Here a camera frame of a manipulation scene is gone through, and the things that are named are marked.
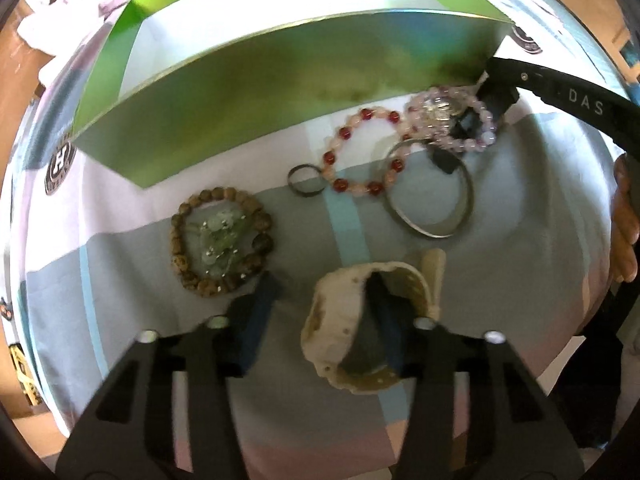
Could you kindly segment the right hand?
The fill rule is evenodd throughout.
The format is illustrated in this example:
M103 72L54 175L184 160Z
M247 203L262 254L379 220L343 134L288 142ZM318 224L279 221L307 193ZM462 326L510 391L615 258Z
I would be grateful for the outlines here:
M614 165L616 190L613 195L610 278L615 283L631 283L638 274L634 246L639 239L639 217L631 207L626 156L620 155Z

